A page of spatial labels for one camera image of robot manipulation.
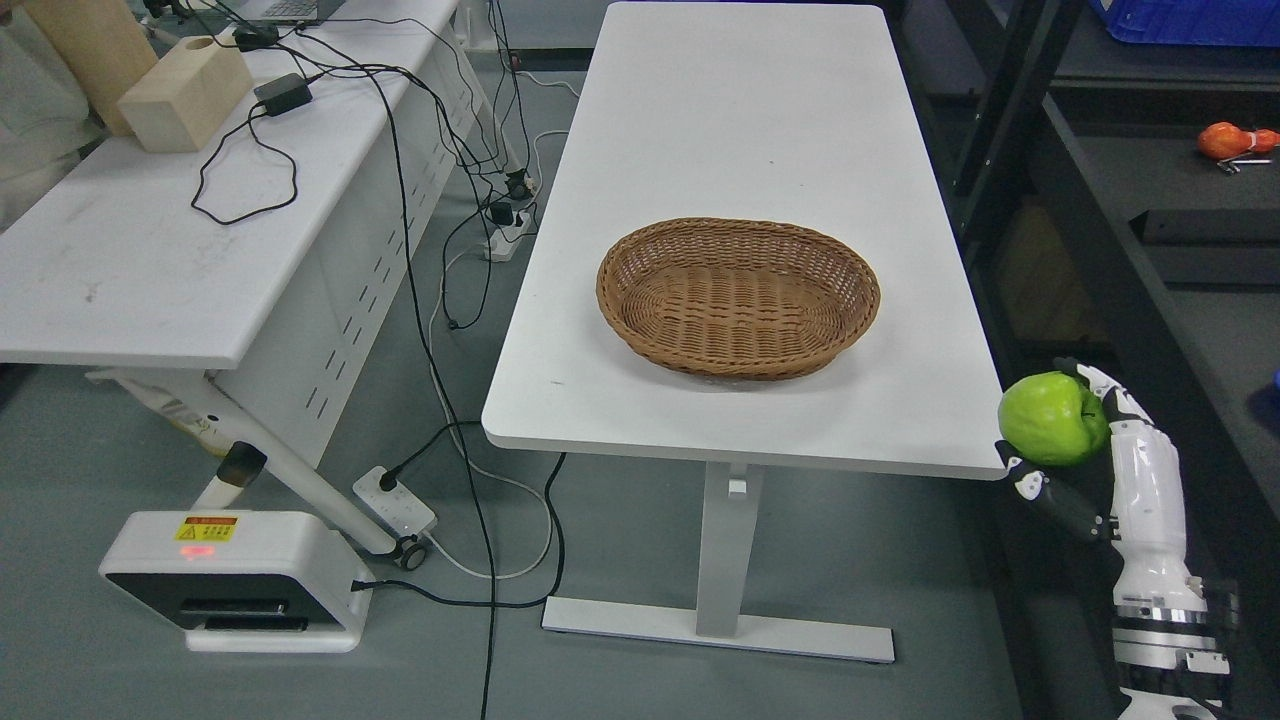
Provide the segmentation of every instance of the blue plastic crate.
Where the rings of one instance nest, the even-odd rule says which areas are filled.
[[[1280,0],[1089,0],[1124,42],[1280,47]]]

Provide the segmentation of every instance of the white cloth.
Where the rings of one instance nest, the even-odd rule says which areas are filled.
[[[0,232],[76,167],[101,129],[79,85],[31,17],[0,27]]]

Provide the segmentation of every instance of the table foot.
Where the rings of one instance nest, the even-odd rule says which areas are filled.
[[[549,597],[543,610],[543,629],[561,633],[893,662],[893,633],[888,628],[740,615],[737,634],[722,638],[699,635],[695,620],[694,610],[568,597]]]

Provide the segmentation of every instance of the gray floor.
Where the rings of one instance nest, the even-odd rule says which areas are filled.
[[[581,73],[547,74],[581,85]],[[567,128],[573,99],[522,85],[530,137]],[[508,133],[524,152],[518,124]],[[550,170],[562,137],[540,147]],[[434,288],[440,243],[463,217],[456,173],[415,260]],[[479,241],[471,231],[461,242]],[[438,356],[460,416],[475,419],[529,249],[493,269],[479,324],[444,337]],[[451,309],[476,306],[485,266],[451,273]],[[424,309],[430,311],[430,305]],[[186,651],[179,633],[109,587],[96,568],[129,512],[183,509],[216,461],[82,368],[24,368],[0,379],[0,697],[8,717],[475,717],[486,612],[378,591],[364,642],[339,656],[220,656]],[[421,445],[442,413],[401,292],[321,464],[348,488],[371,465]],[[554,456],[489,447],[480,465],[540,486]],[[484,566],[461,461],[445,447],[406,478],[440,516],[438,537]],[[477,479],[500,570],[518,569],[545,527],[530,497]],[[539,610],[498,619],[490,717],[1020,716],[1010,660],[978,552],[963,480],[780,470],[762,503],[745,611],[893,628],[899,660],[859,662],[687,647],[539,628]],[[567,537],[562,594],[691,606],[701,469],[696,464],[570,456],[553,493]],[[241,506],[301,509],[270,478]],[[504,600],[540,596],[549,559],[506,582]],[[401,577],[387,564],[379,577]],[[433,555],[407,579],[452,597],[486,583]]]

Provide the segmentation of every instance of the laptop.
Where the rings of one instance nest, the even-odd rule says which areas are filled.
[[[262,24],[323,23],[346,0],[247,0],[237,14]]]

